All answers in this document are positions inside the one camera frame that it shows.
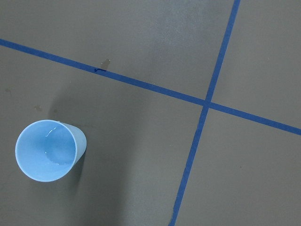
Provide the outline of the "light blue plastic cup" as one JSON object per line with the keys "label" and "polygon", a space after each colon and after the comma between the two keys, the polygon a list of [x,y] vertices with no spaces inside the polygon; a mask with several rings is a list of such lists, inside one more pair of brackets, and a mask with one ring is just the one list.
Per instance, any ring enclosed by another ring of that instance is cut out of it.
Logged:
{"label": "light blue plastic cup", "polygon": [[61,179],[85,153],[87,139],[79,128],[55,120],[28,125],[16,141],[20,170],[39,182]]}

